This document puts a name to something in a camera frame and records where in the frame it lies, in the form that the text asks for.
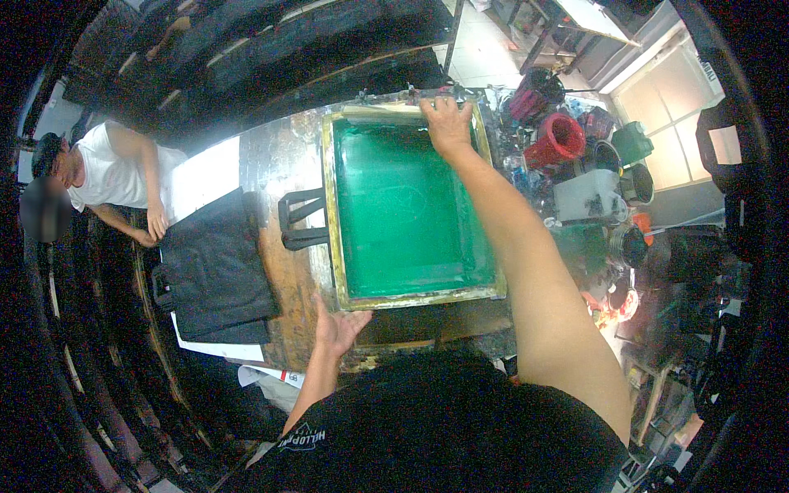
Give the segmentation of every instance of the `black t-shirt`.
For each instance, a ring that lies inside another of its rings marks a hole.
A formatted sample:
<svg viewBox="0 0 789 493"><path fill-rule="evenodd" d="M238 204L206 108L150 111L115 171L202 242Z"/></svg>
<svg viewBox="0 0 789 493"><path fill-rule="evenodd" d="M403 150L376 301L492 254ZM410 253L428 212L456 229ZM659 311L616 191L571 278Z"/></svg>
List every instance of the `black t-shirt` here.
<svg viewBox="0 0 789 493"><path fill-rule="evenodd" d="M626 450L589 407L437 352L312 405L224 491L611 491Z"/></svg>

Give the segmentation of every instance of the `person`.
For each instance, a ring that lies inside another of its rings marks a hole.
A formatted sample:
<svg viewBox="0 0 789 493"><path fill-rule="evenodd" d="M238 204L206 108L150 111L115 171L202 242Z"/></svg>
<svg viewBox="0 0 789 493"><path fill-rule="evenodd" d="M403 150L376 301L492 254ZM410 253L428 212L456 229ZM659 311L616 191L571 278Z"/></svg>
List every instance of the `person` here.
<svg viewBox="0 0 789 493"><path fill-rule="evenodd" d="M65 187L72 206L87 206L108 225L151 247L164 237L173 217L172 173L186 160L115 121L106 121L69 146L45 134L33 153L33 177L53 176ZM111 204L148 209L148 231L140 230Z"/></svg>
<svg viewBox="0 0 789 493"><path fill-rule="evenodd" d="M507 277L518 347L512 383L484 357L403 357L336 390L371 312L330 313L280 440L226 491L610 491L626 459L627 385L551 234L472 148L471 107L423 99Z"/></svg>

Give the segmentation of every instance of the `window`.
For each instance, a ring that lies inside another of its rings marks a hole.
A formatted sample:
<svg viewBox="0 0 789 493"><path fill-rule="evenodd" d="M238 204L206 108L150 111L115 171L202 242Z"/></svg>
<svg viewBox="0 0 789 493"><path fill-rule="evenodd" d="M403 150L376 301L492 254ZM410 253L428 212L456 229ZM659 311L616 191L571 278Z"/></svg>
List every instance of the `window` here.
<svg viewBox="0 0 789 493"><path fill-rule="evenodd" d="M701 164L696 123L701 110L724 98L709 64L702 65L683 29L666 46L611 92L626 121L640 121L655 150L645 158L655 189L709 179Z"/></svg>

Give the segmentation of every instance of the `white tank top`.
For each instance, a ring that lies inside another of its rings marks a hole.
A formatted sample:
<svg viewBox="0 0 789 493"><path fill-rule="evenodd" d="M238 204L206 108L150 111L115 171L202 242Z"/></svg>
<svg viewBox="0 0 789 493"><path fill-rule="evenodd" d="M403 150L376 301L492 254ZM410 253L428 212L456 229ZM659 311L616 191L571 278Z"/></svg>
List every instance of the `white tank top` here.
<svg viewBox="0 0 789 493"><path fill-rule="evenodd" d="M110 146L107 123L98 125L77 141L77 149L85 164L85 183L68 188L71 204L79 212L85 205L115 204L126 207L148 208L145 170L141 162L122 159ZM171 177L176 166L186 160L177 149L156 146L159 150L159 185L166 210L171 209Z"/></svg>

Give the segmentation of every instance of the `red bucket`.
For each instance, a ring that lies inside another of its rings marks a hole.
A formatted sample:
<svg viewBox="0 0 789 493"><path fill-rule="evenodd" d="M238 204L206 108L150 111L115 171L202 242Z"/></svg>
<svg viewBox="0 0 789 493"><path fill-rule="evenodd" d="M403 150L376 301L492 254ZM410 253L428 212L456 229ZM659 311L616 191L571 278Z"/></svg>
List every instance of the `red bucket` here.
<svg viewBox="0 0 789 493"><path fill-rule="evenodd" d="M584 129L573 118L554 113L545 118L541 127L543 136L523 151L528 166L542 168L584 155Z"/></svg>

